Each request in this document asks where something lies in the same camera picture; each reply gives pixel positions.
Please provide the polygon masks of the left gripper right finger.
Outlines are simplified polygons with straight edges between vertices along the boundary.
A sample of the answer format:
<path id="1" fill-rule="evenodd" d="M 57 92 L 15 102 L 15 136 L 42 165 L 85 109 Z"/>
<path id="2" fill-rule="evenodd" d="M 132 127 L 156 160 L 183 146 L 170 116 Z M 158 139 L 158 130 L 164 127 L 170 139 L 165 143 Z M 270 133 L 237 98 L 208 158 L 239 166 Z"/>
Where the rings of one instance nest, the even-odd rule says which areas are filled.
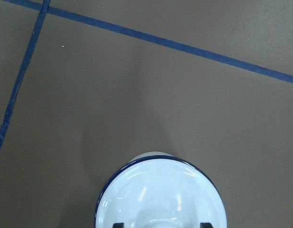
<path id="1" fill-rule="evenodd" d="M 213 228 L 213 225 L 210 222 L 201 222 L 200 228 Z"/>

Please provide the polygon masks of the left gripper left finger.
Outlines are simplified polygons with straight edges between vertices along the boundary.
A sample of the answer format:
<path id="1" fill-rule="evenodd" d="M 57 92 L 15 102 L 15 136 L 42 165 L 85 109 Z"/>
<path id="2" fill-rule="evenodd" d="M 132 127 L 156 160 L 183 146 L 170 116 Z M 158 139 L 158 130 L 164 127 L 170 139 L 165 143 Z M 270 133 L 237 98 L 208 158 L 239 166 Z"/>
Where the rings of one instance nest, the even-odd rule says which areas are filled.
<path id="1" fill-rule="evenodd" d="M 124 223 L 114 223 L 112 228 L 124 228 Z"/>

